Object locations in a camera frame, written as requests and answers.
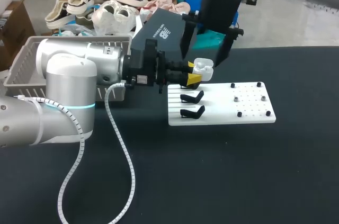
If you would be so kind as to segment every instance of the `black clip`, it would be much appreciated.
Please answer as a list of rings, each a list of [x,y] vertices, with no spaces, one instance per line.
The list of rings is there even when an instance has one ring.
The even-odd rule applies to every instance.
[[[202,97],[203,97],[203,91],[200,91],[200,93],[196,97],[189,96],[186,94],[180,94],[181,102],[186,101],[188,103],[194,103],[194,104],[198,104],[201,101]]]
[[[186,109],[180,109],[181,118],[193,118],[199,119],[205,112],[205,106],[201,106],[197,112],[189,111]]]

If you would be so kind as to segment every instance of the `white pegboard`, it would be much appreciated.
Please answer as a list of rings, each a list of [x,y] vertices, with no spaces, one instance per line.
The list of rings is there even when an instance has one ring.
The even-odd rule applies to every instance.
[[[258,82],[225,84],[201,84],[197,90],[180,88],[180,85],[168,86],[168,124],[171,126],[193,126],[213,124],[273,123],[276,120],[265,84]],[[183,103],[181,94],[196,97],[200,91],[204,96],[198,104]],[[205,112],[200,119],[182,118],[180,109],[196,112],[201,106]]]

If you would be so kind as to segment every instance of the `gray crate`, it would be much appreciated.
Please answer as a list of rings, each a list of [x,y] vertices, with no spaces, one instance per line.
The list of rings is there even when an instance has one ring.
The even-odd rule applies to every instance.
[[[74,40],[81,42],[92,42],[108,46],[122,47],[124,54],[130,54],[131,37],[125,36],[105,36],[105,37],[48,37],[62,38],[63,40]],[[4,82],[7,88],[7,96],[25,95],[27,97],[46,97],[46,80],[41,77],[35,65],[37,56],[37,48],[42,40],[46,37],[30,37],[26,44],[17,54],[13,65],[9,71],[8,77]],[[98,85],[96,91],[96,101],[103,101],[107,86]],[[110,94],[110,101],[123,101],[125,90],[124,88],[116,89],[113,94]]]

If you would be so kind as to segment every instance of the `black table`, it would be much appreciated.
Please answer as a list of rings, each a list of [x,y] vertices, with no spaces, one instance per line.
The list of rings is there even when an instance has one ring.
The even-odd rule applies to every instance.
[[[339,223],[338,68],[339,48],[233,50],[212,83],[263,81],[274,124],[169,127],[167,91],[128,92],[112,110],[137,190],[119,223]],[[0,222],[60,223],[57,196],[77,151],[78,144],[1,149]],[[129,190],[127,161],[99,105],[65,216],[108,223]]]

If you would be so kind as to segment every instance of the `concrete floor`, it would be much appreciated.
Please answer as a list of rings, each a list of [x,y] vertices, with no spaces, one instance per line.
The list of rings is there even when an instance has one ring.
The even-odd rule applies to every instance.
[[[55,0],[26,0],[37,34],[48,31],[44,17]],[[316,11],[295,0],[259,0],[241,5],[239,24],[245,30],[234,47],[339,46],[339,16]]]

